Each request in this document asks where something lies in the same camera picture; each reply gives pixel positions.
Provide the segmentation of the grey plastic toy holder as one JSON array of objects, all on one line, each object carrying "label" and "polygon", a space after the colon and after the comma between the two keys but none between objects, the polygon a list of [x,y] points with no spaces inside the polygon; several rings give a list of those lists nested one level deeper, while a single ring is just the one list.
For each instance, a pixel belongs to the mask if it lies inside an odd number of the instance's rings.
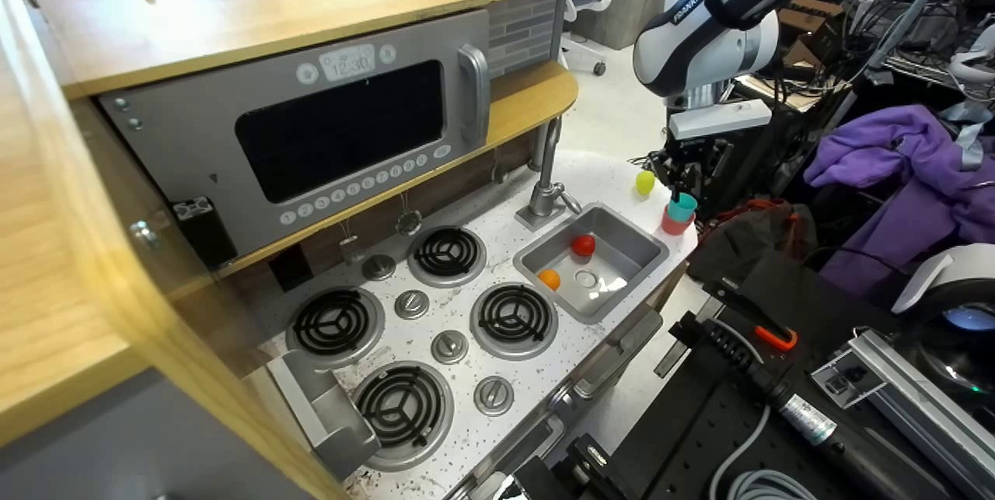
[{"label": "grey plastic toy holder", "polygon": [[331,474],[348,478],[381,448],[381,442],[331,370],[302,351],[266,364],[305,442]]}]

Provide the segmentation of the black bag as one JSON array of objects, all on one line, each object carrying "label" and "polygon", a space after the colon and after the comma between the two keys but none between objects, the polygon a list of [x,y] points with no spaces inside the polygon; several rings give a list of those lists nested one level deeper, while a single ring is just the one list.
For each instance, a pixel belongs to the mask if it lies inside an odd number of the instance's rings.
[{"label": "black bag", "polygon": [[800,261],[818,245],[816,221],[807,206],[750,199],[706,224],[686,274],[700,284],[725,279],[738,285],[767,254]]}]

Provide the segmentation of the microwave door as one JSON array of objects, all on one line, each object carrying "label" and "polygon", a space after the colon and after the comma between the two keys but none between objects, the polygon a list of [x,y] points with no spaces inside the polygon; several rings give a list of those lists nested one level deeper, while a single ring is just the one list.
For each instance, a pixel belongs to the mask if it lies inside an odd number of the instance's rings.
[{"label": "microwave door", "polygon": [[96,103],[169,206],[213,202],[236,259],[478,149],[458,49],[486,54],[488,25],[477,9]]}]

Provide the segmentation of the aluminium rail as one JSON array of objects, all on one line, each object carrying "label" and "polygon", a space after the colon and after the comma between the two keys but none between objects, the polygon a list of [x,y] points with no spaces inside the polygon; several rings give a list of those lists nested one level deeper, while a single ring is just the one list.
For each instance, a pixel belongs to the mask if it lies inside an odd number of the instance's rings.
[{"label": "aluminium rail", "polygon": [[956,369],[920,345],[903,357],[864,331],[811,379],[843,409],[870,402],[969,500],[995,500],[995,390]]}]

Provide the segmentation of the black mounting bracket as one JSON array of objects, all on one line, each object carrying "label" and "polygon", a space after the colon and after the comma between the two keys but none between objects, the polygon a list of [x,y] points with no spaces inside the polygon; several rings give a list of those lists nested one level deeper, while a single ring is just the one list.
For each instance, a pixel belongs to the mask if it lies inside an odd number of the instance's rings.
[{"label": "black mounting bracket", "polygon": [[170,207],[181,233],[206,267],[227,264],[237,256],[234,242],[209,198],[197,196],[189,200],[171,201]]}]

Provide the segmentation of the purple cloth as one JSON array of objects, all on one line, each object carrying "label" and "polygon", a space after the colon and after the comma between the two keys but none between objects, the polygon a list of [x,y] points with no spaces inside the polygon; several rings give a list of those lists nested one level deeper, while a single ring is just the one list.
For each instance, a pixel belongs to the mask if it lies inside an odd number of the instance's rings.
[{"label": "purple cloth", "polygon": [[866,295],[950,236],[995,244],[995,120],[963,145],[920,104],[876,110],[822,139],[803,178],[814,188],[902,184],[821,267],[852,294]]}]

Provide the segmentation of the hanging metal utensil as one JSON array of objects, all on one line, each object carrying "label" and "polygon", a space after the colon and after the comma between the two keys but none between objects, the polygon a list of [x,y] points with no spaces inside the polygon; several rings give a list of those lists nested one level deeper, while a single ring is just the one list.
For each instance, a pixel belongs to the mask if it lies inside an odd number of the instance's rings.
[{"label": "hanging metal utensil", "polygon": [[351,220],[346,219],[339,223],[344,238],[339,241],[338,247],[342,259],[346,264],[361,264],[366,258],[366,252],[359,242],[358,234],[351,230]]},{"label": "hanging metal utensil", "polygon": [[396,219],[395,230],[401,236],[416,235],[423,225],[422,213],[414,207],[407,191],[400,195],[401,210]]}]

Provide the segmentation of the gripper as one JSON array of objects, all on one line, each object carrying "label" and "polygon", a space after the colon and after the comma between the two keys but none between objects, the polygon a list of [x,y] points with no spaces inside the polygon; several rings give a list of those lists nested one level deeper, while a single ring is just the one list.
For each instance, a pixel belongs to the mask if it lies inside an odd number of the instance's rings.
[{"label": "gripper", "polygon": [[735,143],[724,136],[670,141],[669,156],[664,150],[649,152],[649,170],[672,192],[672,202],[680,202],[686,193],[701,198],[710,179],[724,170],[734,151]]}]

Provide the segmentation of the cardboard box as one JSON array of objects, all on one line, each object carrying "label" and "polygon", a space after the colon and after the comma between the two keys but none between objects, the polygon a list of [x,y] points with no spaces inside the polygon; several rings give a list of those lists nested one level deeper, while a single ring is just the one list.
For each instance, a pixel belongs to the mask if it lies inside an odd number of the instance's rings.
[{"label": "cardboard box", "polygon": [[792,0],[777,10],[783,64],[830,64],[841,51],[843,7],[819,0]]}]

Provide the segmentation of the toy kitchen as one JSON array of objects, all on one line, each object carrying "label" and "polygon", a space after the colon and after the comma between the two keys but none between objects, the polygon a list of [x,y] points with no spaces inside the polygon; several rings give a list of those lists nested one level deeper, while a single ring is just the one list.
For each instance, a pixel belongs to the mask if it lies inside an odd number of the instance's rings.
[{"label": "toy kitchen", "polygon": [[246,374],[235,274],[380,205],[371,198],[210,272],[165,220],[152,182],[84,103],[353,33],[504,0],[0,0],[0,500],[443,500],[498,440],[650,299],[667,301],[696,245],[605,323],[573,323],[540,368],[513,369],[511,421],[461,414],[440,461],[340,482]]}]

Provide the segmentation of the burner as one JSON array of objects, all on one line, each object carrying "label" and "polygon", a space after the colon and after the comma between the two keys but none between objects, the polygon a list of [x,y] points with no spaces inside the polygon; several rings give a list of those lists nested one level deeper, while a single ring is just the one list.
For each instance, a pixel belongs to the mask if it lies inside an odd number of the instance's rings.
[{"label": "burner", "polygon": [[365,288],[333,287],[295,310],[285,331],[289,351],[321,370],[346,368],[366,357],[386,327],[380,299]]},{"label": "burner", "polygon": [[413,277],[432,288],[457,288],[482,274],[487,263],[483,240],[469,229],[443,225],[423,232],[407,255]]},{"label": "burner", "polygon": [[491,286],[470,310],[470,333],[484,351],[505,361],[538,357],[553,344],[558,329],[555,305],[526,283]]},{"label": "burner", "polygon": [[455,415],[451,387],[425,362],[381,366],[359,384],[353,402],[379,443],[364,465],[386,473],[412,469],[433,457]]}]

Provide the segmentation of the black clamp with orange grip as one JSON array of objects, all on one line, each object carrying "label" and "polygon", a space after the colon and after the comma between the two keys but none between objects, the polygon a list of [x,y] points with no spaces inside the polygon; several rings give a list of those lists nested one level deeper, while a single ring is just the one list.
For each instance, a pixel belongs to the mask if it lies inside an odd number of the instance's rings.
[{"label": "black clamp with orange grip", "polygon": [[746,316],[753,323],[753,333],[774,350],[792,351],[798,344],[798,334],[795,330],[772,319],[756,301],[744,295],[731,280],[705,281],[703,290],[711,297],[717,298],[721,304],[730,306],[737,313]]}]

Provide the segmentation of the tap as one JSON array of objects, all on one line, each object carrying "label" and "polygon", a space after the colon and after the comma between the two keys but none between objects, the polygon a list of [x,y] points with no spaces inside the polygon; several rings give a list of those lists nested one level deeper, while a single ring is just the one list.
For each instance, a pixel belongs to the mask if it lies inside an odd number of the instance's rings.
[{"label": "tap", "polygon": [[527,205],[515,213],[516,220],[532,232],[550,224],[563,211],[574,215],[580,215],[583,211],[565,186],[554,182],[552,178],[561,132],[562,117],[555,117],[538,128],[536,134],[529,168],[538,173],[538,179],[533,185]]}]

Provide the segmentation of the black cylindrical tool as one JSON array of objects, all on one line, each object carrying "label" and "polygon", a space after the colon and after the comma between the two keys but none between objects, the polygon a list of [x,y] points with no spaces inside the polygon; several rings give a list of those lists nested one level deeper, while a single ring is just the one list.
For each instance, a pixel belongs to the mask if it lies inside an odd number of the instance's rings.
[{"label": "black cylindrical tool", "polygon": [[948,489],[916,464],[887,450],[880,442],[868,441],[855,426],[841,421],[839,415],[818,408],[797,393],[795,386],[768,368],[749,340],[721,320],[698,320],[692,313],[686,313],[669,333],[690,350],[701,345],[711,348],[763,404],[756,429],[712,475],[708,485],[710,500],[715,500],[719,482],[728,468],[759,439],[771,414],[785,421],[806,443],[810,453],[816,454],[818,465],[842,479],[854,494],[863,493],[868,500],[952,500]]}]

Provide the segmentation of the sink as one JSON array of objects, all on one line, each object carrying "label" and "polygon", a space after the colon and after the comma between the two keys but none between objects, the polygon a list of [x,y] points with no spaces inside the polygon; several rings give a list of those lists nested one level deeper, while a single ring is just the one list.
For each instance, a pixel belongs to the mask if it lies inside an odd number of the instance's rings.
[{"label": "sink", "polygon": [[[572,239],[583,234],[597,240],[592,257],[577,257],[570,250]],[[577,322],[596,325],[668,258],[662,241],[606,205],[592,203],[525,246],[513,264]],[[536,277],[548,267],[562,279],[555,292]]]}]

